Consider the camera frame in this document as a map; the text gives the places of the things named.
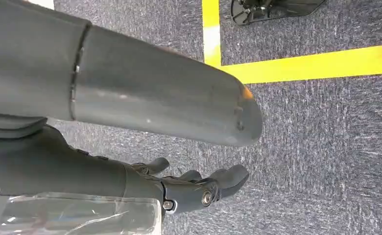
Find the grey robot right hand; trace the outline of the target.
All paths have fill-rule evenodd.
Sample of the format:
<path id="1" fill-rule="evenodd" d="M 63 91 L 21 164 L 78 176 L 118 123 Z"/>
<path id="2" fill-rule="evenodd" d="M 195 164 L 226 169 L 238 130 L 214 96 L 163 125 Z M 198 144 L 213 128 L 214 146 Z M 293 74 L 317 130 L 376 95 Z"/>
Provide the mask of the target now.
<path id="1" fill-rule="evenodd" d="M 67 144 L 48 118 L 227 146 L 255 143 L 262 113 L 214 67 L 24 0 L 0 0 L 0 195 L 153 198 L 190 212 L 236 194 L 245 167 L 158 178 L 165 158 L 126 164 Z"/>

